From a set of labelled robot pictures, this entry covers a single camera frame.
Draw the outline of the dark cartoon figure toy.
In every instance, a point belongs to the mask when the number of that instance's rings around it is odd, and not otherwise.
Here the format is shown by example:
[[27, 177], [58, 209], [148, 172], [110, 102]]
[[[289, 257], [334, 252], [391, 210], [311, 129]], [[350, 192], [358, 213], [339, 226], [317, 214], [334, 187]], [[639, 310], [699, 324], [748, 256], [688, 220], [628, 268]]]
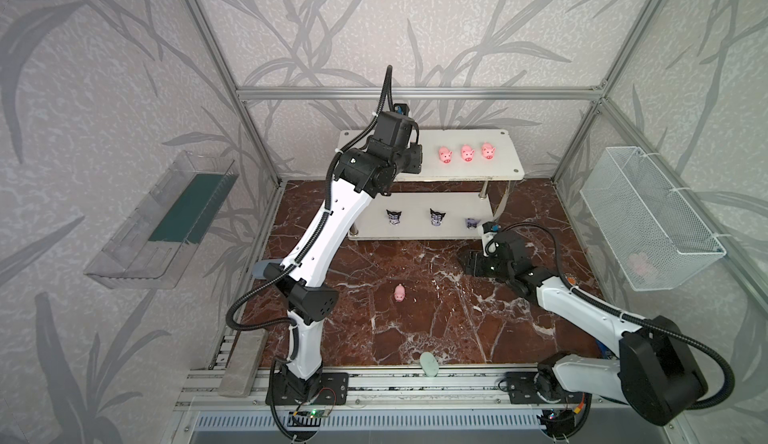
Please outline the dark cartoon figure toy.
[[446, 212], [438, 211], [435, 209], [430, 208], [430, 223], [432, 226], [439, 227], [442, 226], [442, 223], [444, 222]]
[[401, 218], [402, 218], [401, 211], [386, 209], [386, 215], [391, 225], [399, 225], [401, 223]]

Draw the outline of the pink pig toy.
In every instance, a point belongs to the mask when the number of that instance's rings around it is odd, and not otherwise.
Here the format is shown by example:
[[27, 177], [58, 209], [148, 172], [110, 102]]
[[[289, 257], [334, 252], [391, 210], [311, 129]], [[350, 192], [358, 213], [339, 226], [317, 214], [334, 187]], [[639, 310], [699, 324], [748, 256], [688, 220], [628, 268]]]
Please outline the pink pig toy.
[[402, 284], [398, 284], [393, 293], [393, 298], [396, 302], [402, 302], [406, 296], [406, 289]]
[[485, 142], [481, 146], [482, 156], [487, 160], [492, 160], [495, 156], [496, 148], [489, 142]]
[[474, 160], [474, 157], [475, 157], [475, 149], [472, 146], [468, 144], [465, 144], [464, 146], [462, 146], [461, 158], [465, 162], [472, 162]]
[[438, 149], [438, 157], [442, 163], [448, 164], [452, 162], [453, 152], [446, 146], [441, 146]]

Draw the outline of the purple black cartoon figure toy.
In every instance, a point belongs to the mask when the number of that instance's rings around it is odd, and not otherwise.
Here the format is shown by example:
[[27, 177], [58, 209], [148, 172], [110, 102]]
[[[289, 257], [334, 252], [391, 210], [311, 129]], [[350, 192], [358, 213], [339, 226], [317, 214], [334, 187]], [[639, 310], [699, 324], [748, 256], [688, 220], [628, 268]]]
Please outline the purple black cartoon figure toy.
[[480, 224], [480, 219], [475, 218], [466, 218], [465, 225], [468, 229], [476, 229], [478, 224]]

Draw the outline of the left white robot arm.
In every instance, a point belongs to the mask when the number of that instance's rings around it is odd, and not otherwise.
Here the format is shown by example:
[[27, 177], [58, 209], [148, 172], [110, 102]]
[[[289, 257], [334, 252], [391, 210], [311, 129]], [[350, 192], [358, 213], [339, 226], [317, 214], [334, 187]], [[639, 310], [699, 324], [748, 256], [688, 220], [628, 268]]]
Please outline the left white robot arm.
[[336, 151], [320, 210], [294, 250], [265, 269], [287, 298], [290, 329], [288, 357], [275, 365], [270, 404], [305, 403], [321, 392], [323, 322], [338, 301], [338, 292], [325, 283], [331, 261], [374, 198], [388, 196], [398, 174], [421, 168], [419, 127], [407, 104], [378, 112], [370, 130]]

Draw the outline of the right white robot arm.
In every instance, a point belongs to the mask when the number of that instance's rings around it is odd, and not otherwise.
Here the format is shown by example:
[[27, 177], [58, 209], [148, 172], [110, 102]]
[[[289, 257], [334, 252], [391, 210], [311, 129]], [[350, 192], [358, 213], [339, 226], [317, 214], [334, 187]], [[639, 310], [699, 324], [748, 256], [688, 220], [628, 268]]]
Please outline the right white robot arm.
[[692, 353], [691, 339], [663, 317], [629, 314], [567, 281], [559, 268], [536, 265], [522, 237], [487, 222], [480, 249], [463, 248], [463, 272], [512, 288], [529, 303], [569, 321], [611, 352], [609, 358], [556, 353], [537, 366], [537, 388], [545, 399], [567, 392], [607, 398], [631, 407], [661, 426], [691, 409], [708, 383]]

